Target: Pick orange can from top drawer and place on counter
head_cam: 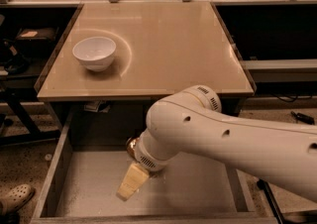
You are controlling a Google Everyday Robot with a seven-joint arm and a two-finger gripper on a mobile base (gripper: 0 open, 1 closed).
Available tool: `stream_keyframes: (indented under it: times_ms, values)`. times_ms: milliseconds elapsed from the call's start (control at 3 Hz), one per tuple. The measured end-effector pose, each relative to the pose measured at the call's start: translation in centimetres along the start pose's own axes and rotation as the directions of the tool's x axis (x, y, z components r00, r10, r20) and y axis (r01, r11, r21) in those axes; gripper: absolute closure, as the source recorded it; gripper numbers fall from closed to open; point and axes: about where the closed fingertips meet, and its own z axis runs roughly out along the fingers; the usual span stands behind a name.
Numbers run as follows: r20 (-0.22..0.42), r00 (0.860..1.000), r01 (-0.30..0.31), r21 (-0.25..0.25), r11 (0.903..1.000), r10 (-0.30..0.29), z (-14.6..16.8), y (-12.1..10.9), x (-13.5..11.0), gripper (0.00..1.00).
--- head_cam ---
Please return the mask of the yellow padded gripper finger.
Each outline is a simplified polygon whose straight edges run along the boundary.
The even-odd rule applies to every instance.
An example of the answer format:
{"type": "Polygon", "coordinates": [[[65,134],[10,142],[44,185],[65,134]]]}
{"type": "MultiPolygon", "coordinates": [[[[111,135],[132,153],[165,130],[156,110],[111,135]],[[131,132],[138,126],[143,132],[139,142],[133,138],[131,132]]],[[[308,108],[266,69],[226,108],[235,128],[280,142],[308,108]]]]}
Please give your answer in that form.
{"type": "Polygon", "coordinates": [[[130,199],[150,178],[150,173],[139,163],[131,163],[116,195],[123,201],[130,199]]]}

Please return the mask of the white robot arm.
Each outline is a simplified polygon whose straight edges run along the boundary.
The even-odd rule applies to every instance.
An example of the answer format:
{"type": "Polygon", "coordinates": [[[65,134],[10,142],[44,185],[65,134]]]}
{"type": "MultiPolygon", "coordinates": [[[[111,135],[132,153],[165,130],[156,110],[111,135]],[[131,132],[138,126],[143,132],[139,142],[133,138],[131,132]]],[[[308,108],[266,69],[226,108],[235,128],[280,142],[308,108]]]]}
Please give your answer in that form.
{"type": "Polygon", "coordinates": [[[184,152],[213,159],[317,201],[317,127],[232,117],[218,95],[195,85],[151,106],[147,129],[128,146],[135,159],[117,195],[129,199],[184,152]]]}

